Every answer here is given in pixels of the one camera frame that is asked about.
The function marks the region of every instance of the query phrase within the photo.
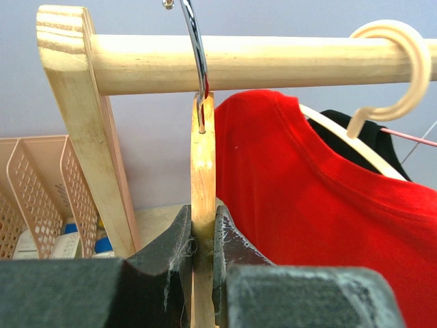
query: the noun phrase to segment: perforated plastic panel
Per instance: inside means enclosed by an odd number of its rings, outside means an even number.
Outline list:
[[[98,212],[69,137],[62,153],[61,172],[81,237],[83,257],[89,258],[96,243]]]
[[[49,258],[63,219],[21,140],[10,158],[8,178],[39,257]]]
[[[0,258],[12,258],[18,238],[25,228],[20,210],[0,188]]]

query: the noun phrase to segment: clothing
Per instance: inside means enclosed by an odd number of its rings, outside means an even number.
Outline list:
[[[376,270],[409,327],[437,323],[437,192],[339,156],[278,92],[235,94],[215,122],[217,197],[267,258]]]
[[[333,110],[323,111],[321,114],[344,128],[348,127],[351,119],[350,116]],[[356,150],[351,148],[346,142],[338,138],[338,136],[330,132],[327,128],[314,122],[311,118],[308,119],[308,123],[319,137],[321,137],[323,141],[338,155],[368,169],[369,171],[379,173],[379,171],[369,163],[367,159],[362,157]],[[366,121],[358,138],[385,159],[386,162],[390,164],[393,169],[398,171],[407,181],[411,181],[396,157],[391,136],[388,133],[382,132],[381,128],[383,128],[383,126],[377,125],[375,122]]]

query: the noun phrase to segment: peach storage bin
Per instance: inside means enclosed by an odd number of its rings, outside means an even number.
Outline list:
[[[39,258],[74,217],[83,257],[96,242],[98,211],[69,136],[0,139],[0,258],[11,258],[18,236],[30,229]]]

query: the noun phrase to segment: horizontal wooden bar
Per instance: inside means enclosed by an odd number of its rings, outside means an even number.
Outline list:
[[[211,90],[408,82],[410,62],[384,39],[204,36]],[[426,40],[437,80],[437,39]],[[102,95],[199,89],[188,36],[91,39]]]

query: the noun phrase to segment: wall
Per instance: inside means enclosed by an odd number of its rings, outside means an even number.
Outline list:
[[[389,18],[437,38],[433,0],[232,1],[192,0],[203,35],[348,37],[365,23]],[[166,11],[161,0],[45,1],[88,7],[97,33],[187,34],[179,4]],[[35,0],[3,0],[0,11],[0,137],[66,133],[40,64]],[[408,85],[284,89],[317,109],[353,113],[364,105],[395,102]],[[232,92],[216,92],[221,103]],[[193,93],[111,97],[135,208],[189,202],[189,149]],[[422,136],[437,120],[437,85],[406,117],[390,128]],[[437,128],[428,136],[437,140]],[[414,146],[397,137],[402,160]],[[410,177],[437,189],[437,149],[419,146],[406,160]]]

